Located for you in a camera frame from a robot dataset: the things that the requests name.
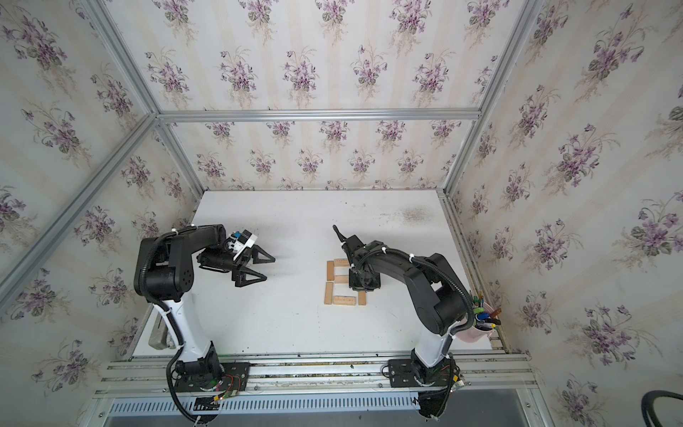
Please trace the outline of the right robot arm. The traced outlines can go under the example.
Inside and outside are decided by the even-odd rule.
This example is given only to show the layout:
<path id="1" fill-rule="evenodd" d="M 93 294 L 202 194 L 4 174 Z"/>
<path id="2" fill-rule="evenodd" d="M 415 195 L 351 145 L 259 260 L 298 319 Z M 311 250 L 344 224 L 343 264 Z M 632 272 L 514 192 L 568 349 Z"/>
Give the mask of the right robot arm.
<path id="1" fill-rule="evenodd" d="M 391 359 L 384 375 L 392 388 L 426 387 L 417 395 L 419 414 L 426 419 L 442 416 L 461 370 L 450 356 L 455 336 L 473 328 L 476 320 L 471 292 L 466 289 L 442 254 L 417 256 L 374 240 L 334 233 L 349 262 L 349 286 L 358 292 L 381 287 L 382 276 L 401 282 L 423 329 L 408 359 Z"/>

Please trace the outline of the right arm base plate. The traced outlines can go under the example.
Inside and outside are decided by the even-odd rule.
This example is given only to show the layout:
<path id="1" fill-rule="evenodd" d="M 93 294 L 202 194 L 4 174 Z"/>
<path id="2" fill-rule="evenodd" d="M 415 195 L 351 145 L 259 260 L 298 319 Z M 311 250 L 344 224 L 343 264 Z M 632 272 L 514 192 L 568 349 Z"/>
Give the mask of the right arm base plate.
<path id="1" fill-rule="evenodd" d="M 391 359 L 381 369 L 391 388 L 446 387 L 460 380 L 461 370 L 455 361 L 443 359 L 432 368 L 425 368 L 419 360 Z"/>

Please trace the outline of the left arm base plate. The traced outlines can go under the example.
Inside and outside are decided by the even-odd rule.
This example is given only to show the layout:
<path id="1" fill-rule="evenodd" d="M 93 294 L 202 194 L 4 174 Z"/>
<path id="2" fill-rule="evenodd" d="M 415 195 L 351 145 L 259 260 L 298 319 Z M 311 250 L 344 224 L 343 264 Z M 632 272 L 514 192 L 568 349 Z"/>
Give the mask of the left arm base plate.
<path id="1" fill-rule="evenodd" d="M 245 391 L 249 379 L 251 364 L 248 362 L 222 362 L 220 375 L 207 374 L 172 374 L 174 386 L 178 392 L 212 392 L 224 397 L 237 395 Z"/>

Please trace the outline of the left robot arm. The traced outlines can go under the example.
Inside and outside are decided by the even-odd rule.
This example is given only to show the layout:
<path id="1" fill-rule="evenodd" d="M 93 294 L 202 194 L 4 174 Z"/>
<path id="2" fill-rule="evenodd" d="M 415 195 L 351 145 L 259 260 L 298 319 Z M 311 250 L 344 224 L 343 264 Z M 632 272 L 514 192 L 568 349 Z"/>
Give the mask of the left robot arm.
<path id="1" fill-rule="evenodd" d="M 236 288 L 267 280 L 249 267 L 275 263 L 276 258 L 256 244 L 247 230 L 227 233 L 222 224 L 194 225 L 144 238 L 136 265 L 133 287 L 152 304 L 175 344 L 175 354 L 165 367 L 167 389 L 177 410 L 195 426 L 206 426 L 215 415 L 197 414 L 181 402 L 176 386 L 198 380 L 210 390 L 219 389 L 228 374 L 220 363 L 215 344 L 204 331 L 193 297 L 193 256 L 199 268 L 231 274 Z"/>

